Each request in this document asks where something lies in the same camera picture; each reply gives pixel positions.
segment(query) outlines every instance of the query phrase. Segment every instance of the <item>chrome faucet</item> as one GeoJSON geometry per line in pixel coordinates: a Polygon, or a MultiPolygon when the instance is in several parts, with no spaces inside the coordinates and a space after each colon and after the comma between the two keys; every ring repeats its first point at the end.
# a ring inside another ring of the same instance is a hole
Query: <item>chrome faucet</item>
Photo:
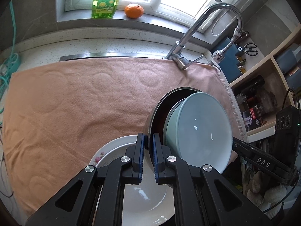
{"type": "Polygon", "coordinates": [[[175,43],[175,45],[171,48],[171,50],[169,51],[169,53],[165,57],[165,59],[170,59],[170,60],[175,61],[175,63],[177,64],[177,66],[180,69],[186,69],[188,66],[190,66],[194,62],[198,61],[199,58],[197,58],[193,61],[189,61],[188,59],[186,59],[184,56],[181,55],[181,52],[185,48],[186,42],[189,41],[189,39],[192,37],[192,35],[204,23],[204,21],[209,17],[209,15],[218,9],[229,9],[229,10],[233,11],[236,14],[237,20],[238,20],[237,27],[234,30],[233,37],[232,37],[231,41],[229,42],[229,44],[222,50],[217,50],[212,55],[212,60],[214,60],[216,63],[221,62],[224,58],[224,53],[234,44],[236,39],[238,39],[241,36],[241,34],[243,33],[243,31],[242,31],[243,18],[241,16],[240,11],[232,4],[223,3],[223,2],[214,3],[210,6],[208,6],[205,9],[204,13],[194,22],[194,24],[192,26],[190,26],[190,28],[188,29],[188,31],[186,31],[186,33],[182,36],[182,38],[175,43]]]}

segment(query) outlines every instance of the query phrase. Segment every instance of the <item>metal screw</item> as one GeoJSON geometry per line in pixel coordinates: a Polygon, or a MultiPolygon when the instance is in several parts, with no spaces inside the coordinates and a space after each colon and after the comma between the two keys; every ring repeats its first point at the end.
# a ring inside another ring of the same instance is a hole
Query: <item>metal screw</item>
{"type": "Polygon", "coordinates": [[[85,171],[86,171],[86,172],[93,172],[94,169],[95,169],[95,168],[94,168],[93,166],[89,165],[89,166],[86,166],[85,171]]]}
{"type": "Polygon", "coordinates": [[[123,157],[120,158],[120,160],[122,162],[128,162],[130,160],[130,158],[128,156],[123,156],[123,157]]]}
{"type": "Polygon", "coordinates": [[[174,162],[174,161],[177,160],[177,158],[176,158],[175,156],[171,155],[171,156],[169,156],[169,157],[167,158],[167,160],[170,161],[170,162],[174,162]]]}
{"type": "Polygon", "coordinates": [[[212,166],[210,166],[210,165],[204,165],[203,166],[203,170],[206,171],[206,172],[211,172],[212,171],[212,166]]]}

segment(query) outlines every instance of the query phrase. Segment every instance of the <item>green bottle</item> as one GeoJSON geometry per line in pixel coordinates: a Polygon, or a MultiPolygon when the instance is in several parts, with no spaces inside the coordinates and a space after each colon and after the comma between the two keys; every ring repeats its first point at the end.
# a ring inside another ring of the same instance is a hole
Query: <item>green bottle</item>
{"type": "Polygon", "coordinates": [[[111,19],[117,10],[119,0],[93,0],[92,18],[111,19]]]}

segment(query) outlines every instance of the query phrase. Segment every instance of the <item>product box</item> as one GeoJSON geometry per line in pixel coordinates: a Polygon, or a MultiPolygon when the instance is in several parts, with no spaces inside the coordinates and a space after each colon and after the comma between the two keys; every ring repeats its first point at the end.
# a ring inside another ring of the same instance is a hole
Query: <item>product box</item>
{"type": "Polygon", "coordinates": [[[262,119],[257,105],[243,112],[242,116],[247,131],[261,127],[262,119]]]}

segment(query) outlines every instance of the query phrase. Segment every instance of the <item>orange fruit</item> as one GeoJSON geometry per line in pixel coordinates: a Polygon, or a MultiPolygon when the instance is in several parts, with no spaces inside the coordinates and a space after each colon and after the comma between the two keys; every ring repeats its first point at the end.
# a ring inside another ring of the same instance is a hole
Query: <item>orange fruit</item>
{"type": "Polygon", "coordinates": [[[137,19],[144,13],[143,7],[138,4],[129,4],[125,7],[124,13],[131,19],[137,19]]]}

